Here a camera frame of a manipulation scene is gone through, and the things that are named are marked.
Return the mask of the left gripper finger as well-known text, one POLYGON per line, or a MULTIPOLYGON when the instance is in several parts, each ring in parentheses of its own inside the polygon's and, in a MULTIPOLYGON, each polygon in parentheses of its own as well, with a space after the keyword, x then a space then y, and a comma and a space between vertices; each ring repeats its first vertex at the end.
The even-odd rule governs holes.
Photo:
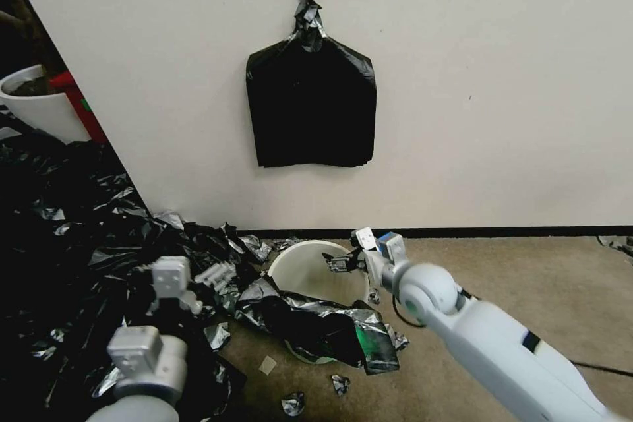
POLYGON ((193 277, 193 293, 203 307, 229 313, 235 305, 235 265, 215 263, 193 277))

